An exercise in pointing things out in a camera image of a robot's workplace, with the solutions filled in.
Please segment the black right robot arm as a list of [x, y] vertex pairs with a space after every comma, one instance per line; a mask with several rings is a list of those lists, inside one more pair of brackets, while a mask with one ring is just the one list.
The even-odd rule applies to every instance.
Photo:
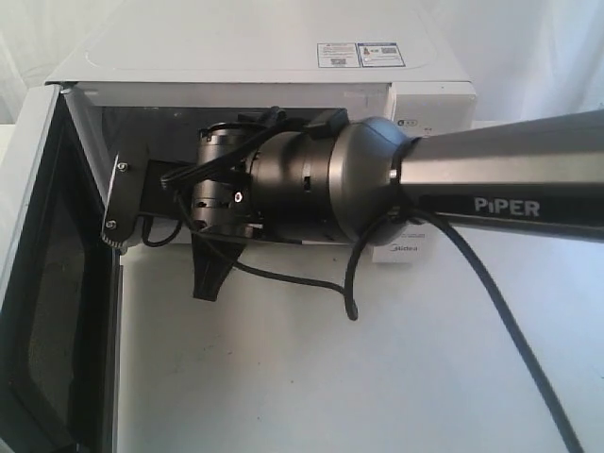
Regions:
[[193, 171], [193, 294], [213, 301], [248, 241], [387, 243], [422, 213], [452, 224], [603, 236], [599, 111], [412, 137], [342, 109], [211, 126]]

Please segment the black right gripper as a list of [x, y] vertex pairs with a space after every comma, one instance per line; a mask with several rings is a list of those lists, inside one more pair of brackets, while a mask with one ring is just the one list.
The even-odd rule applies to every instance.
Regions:
[[[258, 135], [264, 127], [251, 122], [218, 123], [202, 130], [197, 150], [197, 164], [203, 166], [235, 151]], [[193, 298], [216, 301], [233, 262], [243, 253], [242, 243], [222, 241], [252, 239], [255, 228], [249, 224], [243, 202], [248, 178], [247, 157], [191, 188], [193, 248]]]

